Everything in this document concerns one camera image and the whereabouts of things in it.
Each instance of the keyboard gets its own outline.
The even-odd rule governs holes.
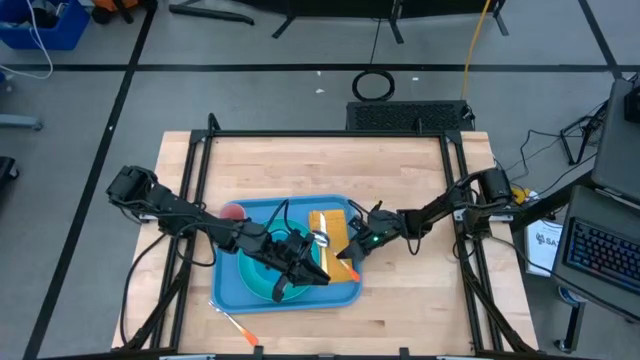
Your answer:
[[[640,245],[579,218],[571,219],[564,263],[640,294]]]

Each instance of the black cable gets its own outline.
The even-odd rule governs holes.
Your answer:
[[[545,146],[545,147],[543,147],[543,148],[539,149],[538,151],[534,152],[533,154],[531,154],[531,155],[527,156],[527,157],[525,158],[525,160],[529,160],[529,159],[531,159],[531,158],[535,157],[536,155],[538,155],[539,153],[541,153],[541,152],[543,152],[543,151],[545,151],[545,150],[549,149],[550,147],[552,147],[552,146],[553,146],[555,143],[557,143],[558,141],[560,141],[560,138],[558,138],[558,139],[554,140],[551,144],[549,144],[549,145],[547,145],[547,146]],[[509,166],[508,168],[506,168],[506,169],[505,169],[505,171],[509,171],[509,170],[513,169],[514,167],[518,166],[520,163],[522,163],[522,160],[520,160],[520,161],[518,161],[518,162],[514,163],[513,165]]]
[[[588,113],[586,113],[586,115],[585,115],[585,116],[583,116],[583,117],[581,118],[581,119],[583,119],[582,121],[584,121],[586,118],[589,118],[589,117],[590,117],[590,116],[589,116],[589,114],[593,113],[594,111],[596,111],[596,110],[598,110],[598,111],[599,111],[600,107],[601,107],[603,104],[605,104],[606,102],[607,102],[607,100],[605,100],[605,101],[601,102],[600,104],[596,105],[593,109],[591,109]],[[582,136],[569,136],[569,135],[571,135],[572,133],[576,132],[577,130],[581,130],[581,129],[582,129],[582,128],[578,126],[578,127],[576,127],[575,129],[573,129],[571,132],[569,132],[567,135],[565,135],[565,137],[582,137]],[[530,131],[533,131],[533,132],[535,132],[536,134],[539,134],[539,135],[545,135],[545,136],[552,136],[552,137],[556,137],[557,139],[556,139],[556,140],[554,140],[551,144],[549,144],[549,145],[547,145],[547,146],[545,146],[545,147],[541,148],[540,150],[536,151],[535,153],[533,153],[533,154],[531,154],[531,155],[529,155],[528,157],[526,157],[526,158],[525,158],[525,157],[524,157],[524,154],[522,154],[522,147],[524,147],[524,146],[526,145],[527,141],[529,140],[529,136],[530,136],[530,134],[529,134],[529,133],[527,133],[527,140],[525,140],[525,143],[524,143],[524,144],[522,144],[522,147],[521,147],[521,155],[523,156],[523,157],[522,157],[522,160],[520,160],[520,161],[518,161],[518,162],[514,163],[513,165],[511,165],[511,166],[509,166],[508,168],[506,168],[506,169],[505,169],[505,171],[509,171],[509,170],[513,169],[514,167],[516,167],[518,164],[520,164],[520,163],[525,163],[525,173],[526,173],[526,174],[525,174],[525,175],[518,176],[518,177],[514,178],[513,180],[520,179],[521,177],[527,176],[527,175],[529,174],[528,168],[527,168],[527,166],[526,166],[526,161],[527,161],[527,160],[529,160],[529,159],[533,158],[534,156],[538,155],[538,154],[539,154],[539,153],[541,153],[542,151],[549,149],[549,148],[550,148],[550,147],[552,147],[555,143],[557,143],[558,141],[562,140],[562,138],[560,137],[560,135],[557,135],[557,134],[545,133],[545,132],[541,132],[541,131],[537,131],[537,130],[533,130],[533,129],[530,129]]]
[[[273,221],[276,219],[276,216],[278,215],[282,207],[288,204],[289,204],[289,199],[282,200],[282,202],[278,205],[278,207],[273,211],[273,214],[271,214],[271,217],[269,218],[269,221],[267,221],[267,224],[265,225],[264,230],[262,230],[257,234],[247,234],[247,233],[243,233],[243,234],[247,236],[262,236],[266,234],[267,232],[269,232],[269,228],[271,227],[271,224],[273,224]]]
[[[547,225],[550,228],[554,228],[554,229],[562,229],[564,226],[560,225],[560,224],[556,224],[556,223],[552,223],[546,220],[540,220],[542,221],[545,225]]]
[[[551,190],[551,188],[552,188],[552,187],[554,187],[554,186],[556,186],[556,184],[557,184],[557,183],[559,183],[559,182],[560,182],[560,180],[562,180],[562,178],[563,178],[563,177],[565,177],[568,173],[572,172],[573,170],[575,170],[576,168],[578,168],[580,165],[582,165],[582,164],[586,163],[587,161],[589,161],[589,160],[593,159],[595,156],[596,156],[596,154],[593,154],[593,155],[589,156],[588,158],[586,158],[586,159],[582,160],[582,162],[580,162],[580,163],[576,164],[576,165],[575,165],[574,167],[572,167],[571,169],[569,169],[569,170],[565,171],[562,175],[560,175],[560,177],[559,177],[556,181],[554,181],[554,182],[553,182],[553,184],[549,185],[549,187],[548,187],[548,188],[546,188],[546,189],[542,190],[541,192],[539,192],[539,193],[538,193],[538,196],[540,196],[540,195],[542,195],[542,194],[546,193],[547,191]]]
[[[347,204],[351,205],[354,209],[356,209],[358,211],[358,213],[360,214],[360,218],[362,220],[364,220],[364,216],[362,216],[362,213],[367,214],[367,216],[369,216],[369,211],[367,209],[365,209],[362,205],[358,204],[357,202],[348,199],[347,200]]]
[[[500,168],[500,170],[504,170],[504,167],[502,166],[502,164],[500,164],[500,161],[498,161],[498,159],[494,156],[493,160],[496,162],[496,164],[498,164],[498,167]]]
[[[369,74],[375,74],[375,75],[380,75],[383,78],[387,79],[387,81],[389,82],[389,90],[382,96],[379,96],[377,98],[367,98],[362,96],[362,94],[360,94],[360,91],[358,90],[358,83],[360,82],[360,79],[362,79],[364,76],[369,75]],[[351,92],[353,92],[353,96],[355,96],[358,100],[362,101],[362,102],[367,102],[367,101],[387,101],[389,99],[391,99],[391,97],[393,96],[393,93],[395,93],[396,91],[396,82],[393,79],[393,76],[391,76],[391,74],[387,71],[384,70],[365,70],[363,72],[361,72],[360,74],[358,74],[358,76],[356,76],[355,79],[353,79],[353,83],[351,83]]]
[[[289,213],[289,200],[285,200],[287,203],[284,205],[284,226],[287,227],[287,230],[289,230],[289,232],[293,232],[293,228],[291,226],[289,226],[289,219],[288,219],[288,213]]]
[[[198,206],[202,211],[207,210],[207,203],[205,203],[204,201],[200,201],[199,203],[193,203],[193,205]]]
[[[476,194],[476,200],[480,198],[480,193],[478,192],[478,190],[471,188],[471,192]]]
[[[213,246],[213,241],[209,240],[209,245],[211,245],[211,253],[213,254],[213,260],[211,260],[210,263],[201,263],[199,261],[195,261],[193,259],[187,259],[185,258],[181,253],[180,250],[176,249],[176,255],[184,262],[189,263],[191,265],[196,265],[196,266],[202,266],[202,267],[212,267],[213,265],[216,264],[216,249]]]
[[[562,277],[562,276],[560,276],[560,275],[556,274],[556,273],[555,273],[555,272],[553,272],[551,269],[547,269],[547,268],[545,268],[544,266],[540,266],[540,265],[538,265],[538,264],[534,263],[533,261],[529,260],[529,258],[528,258],[528,257],[527,257],[527,256],[526,256],[526,255],[525,255],[525,254],[520,250],[520,249],[518,249],[518,247],[517,247],[517,246],[515,246],[514,244],[512,244],[510,241],[507,241],[507,240],[504,240],[504,239],[500,239],[500,238],[497,238],[497,237],[495,237],[495,236],[490,236],[489,238],[490,238],[490,239],[493,239],[493,240],[496,240],[496,241],[498,241],[498,242],[501,242],[501,243],[503,243],[503,244],[506,244],[506,245],[511,246],[511,247],[516,251],[516,254],[517,254],[517,255],[518,255],[522,260],[524,260],[524,261],[526,261],[527,263],[529,263],[531,266],[533,266],[533,267],[535,267],[535,268],[538,268],[538,269],[540,269],[540,270],[542,270],[542,271],[546,271],[546,272],[548,272],[551,276],[553,276],[553,277],[555,277],[555,278],[559,279],[560,281],[562,281],[562,282],[566,283],[567,285],[569,285],[569,286],[571,286],[571,287],[575,288],[576,290],[578,290],[578,292],[584,293],[587,297],[591,297],[591,298],[593,298],[594,300],[596,300],[596,302],[602,302],[602,303],[605,303],[605,304],[607,303],[606,301],[602,300],[600,297],[595,296],[593,293],[591,293],[591,292],[589,292],[589,291],[585,290],[584,288],[582,288],[582,287],[580,287],[580,286],[578,286],[578,285],[576,285],[576,284],[572,283],[571,281],[569,281],[569,280],[565,279],[564,277]]]
[[[471,240],[471,241],[472,241],[473,249],[471,249],[471,252],[470,252],[470,253],[468,253],[468,254],[467,254],[467,256],[466,256],[465,258],[461,258],[461,257],[459,256],[459,254],[457,254],[457,253],[456,253],[456,247],[457,247],[457,245],[458,245],[460,242],[462,242],[462,246],[465,246],[465,247],[466,247],[467,245],[466,245],[465,241],[467,241],[467,240]],[[476,241],[476,239],[475,239],[475,238],[471,238],[471,239],[464,239],[464,240],[456,240],[456,241],[454,241],[454,242],[453,242],[453,246],[451,247],[451,253],[453,254],[453,257],[454,257],[454,258],[456,258],[456,259],[458,259],[458,260],[460,260],[460,261],[467,261],[467,260],[469,260],[469,259],[471,258],[471,256],[473,256],[473,254],[475,254],[475,253],[476,253],[475,241]]]
[[[514,183],[513,181],[509,181],[509,183],[524,192],[524,188],[522,187],[522,185],[518,185],[518,184]]]
[[[120,212],[122,213],[122,215],[127,218],[127,220],[131,221],[132,223],[136,224],[136,225],[142,225],[142,222],[140,222],[140,220],[136,220],[133,216],[130,216],[129,214],[127,214],[123,208],[118,206],[118,209],[120,209]]]
[[[380,35],[381,23],[382,23],[382,19],[378,19],[378,28],[376,29],[376,37],[373,40],[373,49],[371,50],[371,58],[369,59],[369,65],[373,64],[373,58],[376,55],[376,47],[378,46],[378,36]],[[377,98],[367,98],[362,96],[362,94],[360,93],[360,90],[358,90],[358,83],[360,82],[360,79],[362,79],[364,76],[369,74],[380,75],[383,78],[387,79],[387,81],[389,82],[389,90],[384,95],[379,96]],[[391,99],[395,91],[396,91],[396,82],[393,79],[393,76],[389,72],[384,70],[365,70],[360,74],[358,74],[358,76],[356,76],[355,79],[353,79],[353,83],[351,83],[351,92],[353,92],[353,96],[355,96],[358,100],[362,102],[387,101]]]
[[[422,226],[424,225],[424,223],[420,224],[420,227],[418,228],[418,245],[416,245],[416,249],[414,250],[411,247],[411,240],[406,239],[407,240],[407,248],[409,249],[409,254],[416,256],[418,255],[418,253],[420,252],[420,245],[422,245]]]
[[[378,29],[376,29],[376,38],[373,40],[373,50],[371,50],[371,60],[369,60],[369,65],[373,64],[373,57],[376,54],[376,46],[378,45],[378,34],[380,34],[381,23],[382,19],[378,19]]]
[[[208,223],[208,222],[200,221],[200,222],[194,222],[194,223],[187,224],[187,225],[183,226],[180,230],[178,230],[177,235],[174,236],[174,238],[178,239],[181,235],[183,235],[183,233],[187,229],[192,228],[194,226],[205,226],[205,231],[207,232],[207,234],[209,234],[208,227],[217,227],[219,229],[234,230],[234,228],[230,227],[230,226],[216,225],[216,224],[211,224],[211,223]],[[246,233],[243,233],[243,234],[247,235],[247,236],[254,236],[253,234],[246,234]],[[176,255],[180,259],[182,259],[182,261],[187,262],[187,263],[189,263],[191,265],[202,266],[202,267],[211,267],[211,266],[215,265],[215,263],[216,263],[216,250],[215,250],[215,247],[213,246],[213,240],[212,239],[209,239],[209,245],[211,246],[211,252],[213,254],[213,260],[211,261],[211,263],[208,263],[208,264],[207,263],[201,263],[201,262],[198,262],[198,261],[195,261],[195,260],[192,260],[192,259],[187,259],[177,249],[176,249]]]
[[[156,245],[158,245],[165,236],[167,236],[167,234],[162,234],[159,238],[152,242],[151,245],[144,249],[140,253],[140,255],[138,255],[138,257],[133,261],[133,264],[131,264],[131,268],[129,268],[129,273],[127,273],[127,278],[124,281],[124,292],[122,293],[122,304],[120,305],[120,339],[122,340],[123,345],[127,343],[127,336],[124,331],[124,314],[127,310],[127,295],[129,294],[129,282],[131,281],[131,276],[133,275],[133,271],[135,270],[136,266],[138,266],[140,260],[149,251],[151,251],[151,249],[156,247]]]
[[[560,139],[560,135],[549,134],[549,133],[545,133],[545,132],[541,132],[541,131],[537,131],[537,130],[533,130],[533,129],[527,130],[527,138],[525,139],[524,143],[522,143],[522,145],[520,146],[520,156],[522,158],[522,160],[521,160],[522,165],[524,166],[524,174],[521,174],[519,176],[514,177],[513,181],[521,179],[521,178],[529,175],[529,167],[527,166],[527,159],[525,159],[525,156],[524,156],[524,147],[527,146],[527,144],[529,143],[529,140],[531,139],[531,134],[538,134],[538,135],[542,135],[542,136],[556,137],[556,138],[558,138],[558,139],[556,139],[556,141],[558,141]]]

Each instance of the blue tray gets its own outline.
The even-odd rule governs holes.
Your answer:
[[[244,207],[247,216],[256,223],[269,220],[276,207],[285,198],[238,200],[233,201]],[[355,213],[347,203],[347,198],[340,195],[318,195],[290,197],[288,217],[309,227],[309,213],[313,210],[344,209],[347,221]],[[276,217],[282,218],[282,212]],[[353,230],[349,228],[349,237]],[[291,300],[279,304],[262,299],[253,294],[242,282],[238,271],[238,257],[218,251],[213,269],[211,299],[216,307],[229,314],[260,313],[269,311],[303,310],[347,306],[360,296],[362,281],[346,282],[329,286],[311,286],[307,291]],[[362,275],[359,263],[354,269]]]

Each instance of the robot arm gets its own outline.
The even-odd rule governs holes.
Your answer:
[[[132,213],[158,218],[161,232],[183,237],[200,230],[218,249],[235,254],[238,250],[265,266],[282,273],[273,290],[273,300],[280,302],[287,283],[327,285],[329,275],[311,257],[312,234],[302,236],[293,230],[285,241],[273,241],[265,226],[250,219],[219,219],[158,183],[156,175],[137,166],[125,166],[107,189],[109,202]]]
[[[475,204],[467,199],[467,191],[476,180],[484,204]],[[457,210],[464,211],[462,216],[467,233],[474,233],[479,223],[486,221],[493,212],[504,208],[509,202],[509,180],[504,171],[495,168],[460,179],[444,194],[419,210],[398,210],[397,213],[392,213],[380,210],[380,202],[368,212],[366,222],[361,217],[354,217],[349,222],[356,230],[356,235],[338,257],[360,261],[374,249],[398,237],[420,239],[431,231],[433,224]]]

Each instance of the floor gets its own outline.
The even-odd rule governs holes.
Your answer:
[[[124,164],[153,168],[164,131],[203,128],[209,112],[225,129],[344,128],[346,104],[356,101],[351,81],[365,66],[349,64],[369,63],[377,21],[298,19],[274,40],[282,16],[222,0],[206,4],[253,17],[250,27],[173,15],[167,5],[161,1],[154,16],[136,12],[131,25],[90,23],[75,51],[52,52],[57,68],[49,80],[14,77],[11,91],[0,89],[2,112],[45,122],[40,132],[0,130],[0,154],[16,158],[22,171],[0,202],[2,359],[22,357],[67,237],[78,239],[77,248],[39,356],[109,349],[138,229],[107,204],[104,190]],[[468,100],[501,164],[519,160],[528,129],[557,133],[606,99],[616,69],[625,76],[640,70],[639,12],[636,0],[508,0],[502,12],[508,37],[487,19],[473,58],[484,67],[472,69]],[[478,17],[401,20],[404,45],[383,22],[373,63],[406,65],[392,71],[393,100],[458,99]],[[593,26],[604,35],[600,41]],[[610,49],[609,61],[603,49]],[[38,51],[3,44],[0,62],[46,69]],[[273,66],[242,66],[252,64]],[[361,83],[368,96],[385,86],[378,79]],[[533,135],[524,151],[553,141]],[[528,165],[530,174],[517,183],[533,189],[569,169],[557,142]],[[509,176],[522,172],[519,165]],[[548,279],[523,279],[539,346],[559,354],[552,342],[566,331],[570,309]],[[638,338],[640,326],[589,306],[573,355],[635,358]]]

